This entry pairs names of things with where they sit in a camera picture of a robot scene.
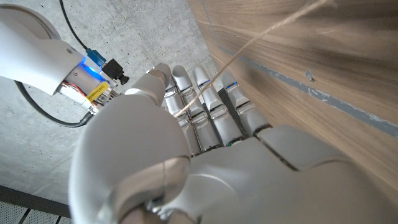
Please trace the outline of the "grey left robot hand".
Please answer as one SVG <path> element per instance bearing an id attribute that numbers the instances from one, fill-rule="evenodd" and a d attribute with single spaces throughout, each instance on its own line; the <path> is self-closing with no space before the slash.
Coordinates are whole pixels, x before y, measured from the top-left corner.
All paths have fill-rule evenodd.
<path id="1" fill-rule="evenodd" d="M 261 115 L 197 156 L 161 107 L 161 63 L 87 125 L 69 176 L 74 223 L 396 223 L 397 206 L 344 153 Z"/>

